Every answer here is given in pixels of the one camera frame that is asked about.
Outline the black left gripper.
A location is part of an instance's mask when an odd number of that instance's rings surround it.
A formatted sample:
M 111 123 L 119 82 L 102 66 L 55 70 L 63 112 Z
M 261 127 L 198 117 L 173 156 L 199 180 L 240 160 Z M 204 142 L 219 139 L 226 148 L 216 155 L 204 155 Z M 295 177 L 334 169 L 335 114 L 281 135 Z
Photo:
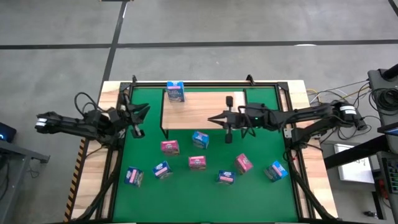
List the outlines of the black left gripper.
M 128 126 L 132 126 L 132 136 L 134 138 L 143 138 L 145 133 L 140 129 L 139 125 L 144 122 L 144 119 L 150 110 L 150 107 L 148 107 L 149 104 L 131 104 L 129 96 L 124 92 L 119 93 L 118 103 L 119 106 L 117 108 L 110 108 L 108 110 L 109 119 L 115 130 L 120 131 Z

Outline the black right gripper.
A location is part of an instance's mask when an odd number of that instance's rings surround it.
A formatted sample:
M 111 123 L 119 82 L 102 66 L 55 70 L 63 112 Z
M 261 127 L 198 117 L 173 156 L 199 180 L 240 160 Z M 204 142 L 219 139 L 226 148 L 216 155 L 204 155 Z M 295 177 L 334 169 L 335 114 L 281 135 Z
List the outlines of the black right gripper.
M 208 121 L 218 124 L 223 128 L 226 128 L 226 135 L 225 135 L 225 143 L 232 143 L 233 142 L 233 134 L 232 129 L 240 129 L 241 138 L 244 139 L 248 133 L 248 128 L 244 128 L 244 112 L 243 109 L 246 109 L 246 106 L 238 106 L 238 112 L 232 112 L 233 107 L 233 97 L 227 96 L 226 97 L 226 105 L 228 107 L 227 113 L 222 112 L 216 116 L 212 116 L 208 118 Z M 223 119 L 226 118 L 225 121 L 219 121 L 216 119 Z

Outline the blue Rice Krispies cereal box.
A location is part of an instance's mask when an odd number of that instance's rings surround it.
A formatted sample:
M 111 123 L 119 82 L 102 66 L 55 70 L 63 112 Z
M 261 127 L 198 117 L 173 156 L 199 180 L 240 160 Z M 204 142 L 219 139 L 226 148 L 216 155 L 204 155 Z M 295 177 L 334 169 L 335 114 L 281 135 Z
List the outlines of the blue Rice Krispies cereal box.
M 170 102 L 181 103 L 185 101 L 184 83 L 181 81 L 168 81 L 166 92 Z
M 192 136 L 192 141 L 196 147 L 199 147 L 202 149 L 207 149 L 208 145 L 209 145 L 210 138 L 209 138 L 209 135 L 207 135 L 205 133 L 195 131 Z
M 264 173 L 272 182 L 283 179 L 289 174 L 279 161 L 274 161 L 271 165 L 266 167 Z

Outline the magenta Raisin Bran cereal box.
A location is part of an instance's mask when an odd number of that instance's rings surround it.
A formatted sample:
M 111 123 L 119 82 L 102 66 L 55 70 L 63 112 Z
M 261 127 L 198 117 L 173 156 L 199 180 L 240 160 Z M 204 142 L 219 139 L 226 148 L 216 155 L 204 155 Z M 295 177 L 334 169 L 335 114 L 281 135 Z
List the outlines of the magenta Raisin Bran cereal box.
M 234 164 L 240 174 L 244 174 L 253 168 L 253 164 L 244 153 L 235 158 Z
M 180 154 L 180 149 L 177 140 L 162 141 L 160 146 L 161 146 L 161 151 L 165 155 L 172 156 Z
M 206 169 L 206 157 L 205 156 L 189 157 L 188 166 L 191 170 L 204 170 Z

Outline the navy Frosted Flakes cereal box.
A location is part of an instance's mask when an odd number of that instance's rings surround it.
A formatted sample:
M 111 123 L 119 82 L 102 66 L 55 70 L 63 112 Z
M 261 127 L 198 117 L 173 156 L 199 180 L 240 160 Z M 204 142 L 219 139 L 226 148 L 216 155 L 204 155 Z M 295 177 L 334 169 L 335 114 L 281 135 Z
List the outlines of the navy Frosted Flakes cereal box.
M 233 184 L 236 179 L 236 173 L 228 170 L 219 170 L 216 178 L 217 183 Z
M 156 165 L 152 169 L 152 172 L 153 172 L 155 178 L 157 178 L 157 179 L 164 179 L 172 174 L 172 170 L 167 161 L 163 161 L 160 164 Z
M 140 187 L 143 177 L 144 172 L 142 170 L 138 169 L 137 167 L 129 167 L 124 178 L 124 183 Z

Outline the green table mat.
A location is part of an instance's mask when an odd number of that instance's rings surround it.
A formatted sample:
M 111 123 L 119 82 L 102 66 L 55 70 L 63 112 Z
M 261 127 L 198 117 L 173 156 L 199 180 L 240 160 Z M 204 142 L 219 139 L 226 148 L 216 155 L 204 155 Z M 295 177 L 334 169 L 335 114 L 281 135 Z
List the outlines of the green table mat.
M 207 149 L 193 145 L 192 130 L 172 130 L 170 139 L 180 146 L 178 156 L 166 156 L 160 148 L 164 134 L 160 129 L 162 90 L 138 88 L 132 95 L 135 104 L 148 103 L 150 110 L 141 139 L 127 135 L 113 213 L 114 222 L 296 222 L 292 181 L 285 177 L 272 182 L 264 169 L 283 161 L 284 138 L 279 131 L 257 129 L 256 136 L 241 138 L 234 132 L 226 144 L 225 131 L 208 132 Z M 253 168 L 240 174 L 235 158 L 244 153 Z M 206 169 L 191 170 L 188 158 L 205 156 Z M 167 161 L 172 174 L 155 178 L 152 169 Z M 125 184 L 129 167 L 144 172 L 140 187 Z M 233 184 L 217 183 L 219 170 L 236 173 Z

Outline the black orange hazard tape strip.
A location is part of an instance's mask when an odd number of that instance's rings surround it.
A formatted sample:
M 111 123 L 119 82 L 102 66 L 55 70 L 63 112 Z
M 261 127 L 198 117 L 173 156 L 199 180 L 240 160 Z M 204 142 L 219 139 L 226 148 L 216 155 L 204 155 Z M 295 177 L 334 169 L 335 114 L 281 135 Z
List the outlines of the black orange hazard tape strip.
M 86 152 L 86 141 L 85 139 L 80 140 L 80 145 L 78 149 L 78 154 L 76 157 L 75 167 L 73 170 L 73 176 L 71 180 L 71 186 L 68 193 L 68 199 L 66 204 L 66 210 L 63 216 L 63 222 L 69 222 L 72 219 L 72 213 L 75 205 L 75 200 L 77 197 L 78 186 L 80 184 L 81 173 L 84 166 L 84 153 Z

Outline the grey metal desk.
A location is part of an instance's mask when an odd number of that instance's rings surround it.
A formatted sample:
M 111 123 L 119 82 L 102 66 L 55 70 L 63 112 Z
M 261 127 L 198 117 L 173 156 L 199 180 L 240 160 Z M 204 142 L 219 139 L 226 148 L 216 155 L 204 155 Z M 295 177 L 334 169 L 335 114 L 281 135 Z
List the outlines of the grey metal desk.
M 46 164 L 50 156 L 0 141 L 0 224 L 6 224 L 12 217 L 32 159 Z

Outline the black metal beam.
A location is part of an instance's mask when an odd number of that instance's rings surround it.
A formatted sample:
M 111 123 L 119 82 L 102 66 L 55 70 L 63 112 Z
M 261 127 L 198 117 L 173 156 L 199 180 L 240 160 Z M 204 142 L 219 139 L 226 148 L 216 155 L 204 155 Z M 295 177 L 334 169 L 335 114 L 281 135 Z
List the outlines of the black metal beam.
M 326 169 L 342 166 L 373 155 L 398 159 L 398 136 L 382 135 L 324 159 Z

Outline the dark device with blue light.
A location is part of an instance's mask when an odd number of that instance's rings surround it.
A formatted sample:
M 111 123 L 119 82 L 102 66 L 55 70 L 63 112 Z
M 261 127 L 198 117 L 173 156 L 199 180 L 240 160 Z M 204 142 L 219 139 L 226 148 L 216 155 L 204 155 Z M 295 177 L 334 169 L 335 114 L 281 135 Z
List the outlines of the dark device with blue light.
M 0 122 L 0 141 L 12 143 L 16 136 L 16 129 Z

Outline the white board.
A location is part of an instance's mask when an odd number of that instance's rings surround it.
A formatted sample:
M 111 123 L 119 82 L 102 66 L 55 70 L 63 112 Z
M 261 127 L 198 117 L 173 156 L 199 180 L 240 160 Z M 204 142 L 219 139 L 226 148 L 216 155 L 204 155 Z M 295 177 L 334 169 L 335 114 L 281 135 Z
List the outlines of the white board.
M 339 178 L 342 181 L 373 184 L 374 178 L 368 157 L 338 166 Z

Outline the grey equipment cart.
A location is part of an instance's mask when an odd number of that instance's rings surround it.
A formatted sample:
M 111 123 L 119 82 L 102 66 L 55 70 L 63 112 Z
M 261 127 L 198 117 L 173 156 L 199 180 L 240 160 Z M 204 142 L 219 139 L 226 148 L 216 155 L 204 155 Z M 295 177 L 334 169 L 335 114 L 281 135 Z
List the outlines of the grey equipment cart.
M 383 126 L 398 122 L 398 63 L 388 69 L 368 71 L 369 102 L 379 113 Z

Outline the tablet with blue screen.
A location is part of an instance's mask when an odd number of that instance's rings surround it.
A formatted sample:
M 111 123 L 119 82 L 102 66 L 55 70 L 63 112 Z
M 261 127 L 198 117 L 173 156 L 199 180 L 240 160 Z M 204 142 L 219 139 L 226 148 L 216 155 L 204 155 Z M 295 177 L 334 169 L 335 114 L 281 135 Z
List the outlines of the tablet with blue screen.
M 381 126 L 377 129 L 377 131 L 381 134 L 398 136 L 398 122 Z

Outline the black control keypad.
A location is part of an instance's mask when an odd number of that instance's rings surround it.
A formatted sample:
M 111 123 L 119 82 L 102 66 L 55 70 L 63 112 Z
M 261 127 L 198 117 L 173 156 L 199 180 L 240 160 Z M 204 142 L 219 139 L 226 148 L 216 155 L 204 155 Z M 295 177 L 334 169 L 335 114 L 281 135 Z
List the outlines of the black control keypad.
M 398 156 L 383 152 L 381 154 L 381 167 L 386 178 L 388 191 L 398 195 Z

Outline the wooden shelf with black frame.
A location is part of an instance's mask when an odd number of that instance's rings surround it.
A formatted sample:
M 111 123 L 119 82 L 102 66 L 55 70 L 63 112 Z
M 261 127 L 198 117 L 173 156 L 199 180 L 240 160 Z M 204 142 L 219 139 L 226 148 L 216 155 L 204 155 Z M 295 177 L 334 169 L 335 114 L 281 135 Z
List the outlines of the wooden shelf with black frame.
M 226 98 L 233 98 L 232 111 L 246 104 L 245 89 L 222 89 L 221 91 L 189 91 L 184 102 L 171 102 L 166 92 L 162 93 L 160 129 L 165 138 L 171 130 L 221 129 L 222 126 L 208 121 L 208 118 L 227 110 Z

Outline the black aluminium table frame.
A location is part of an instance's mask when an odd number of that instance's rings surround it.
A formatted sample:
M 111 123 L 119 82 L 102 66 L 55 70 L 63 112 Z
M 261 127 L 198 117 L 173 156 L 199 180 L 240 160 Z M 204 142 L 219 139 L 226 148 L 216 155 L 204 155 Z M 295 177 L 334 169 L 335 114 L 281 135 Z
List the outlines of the black aluminium table frame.
M 131 81 L 105 81 L 99 96 L 99 105 L 104 109 L 116 106 L 118 102 L 119 89 L 130 84 Z M 251 86 L 248 81 L 184 81 L 188 87 L 194 88 L 195 85 L 203 87 L 217 87 L 227 88 L 226 84 L 231 84 L 237 87 L 242 84 L 244 87 L 260 87 L 262 84 L 270 83 L 277 85 L 277 93 L 282 97 L 282 108 L 287 110 L 289 108 L 301 109 L 310 106 L 307 91 L 303 80 L 257 80 L 255 81 L 256 86 Z M 165 88 L 166 81 L 137 81 L 137 87 L 162 87 Z M 72 223 L 72 220 L 77 219 L 84 211 L 88 208 L 90 203 L 95 199 L 98 192 L 101 190 L 103 182 L 108 178 L 110 172 L 115 168 L 117 156 L 122 156 L 118 152 L 108 152 L 107 149 L 102 148 L 96 154 L 91 155 L 86 159 L 86 154 L 92 152 L 100 147 L 99 143 L 95 141 L 86 141 L 86 152 L 84 153 L 84 166 L 81 173 L 80 184 L 78 186 L 77 197 L 72 213 L 72 219 L 66 223 Z M 306 179 L 308 186 L 314 193 L 318 201 L 324 206 L 328 213 L 334 217 L 338 217 L 336 210 L 335 200 L 328 180 L 325 163 L 323 161 L 322 152 L 315 148 L 315 146 L 309 146 L 306 149 L 302 149 L 298 159 L 294 162 L 296 169 L 306 171 Z M 301 206 L 303 216 L 305 218 L 316 217 L 320 219 L 318 212 L 315 212 L 314 208 L 311 208 L 314 215 L 310 214 L 310 202 L 309 199 L 305 198 L 304 192 L 301 187 L 298 186 L 299 204 Z M 108 218 L 110 222 L 110 211 L 111 211 L 111 199 L 113 194 L 116 196 L 116 184 L 110 186 L 110 190 L 104 196 L 104 199 L 100 201 L 98 208 L 89 220 L 100 220 L 104 221 Z

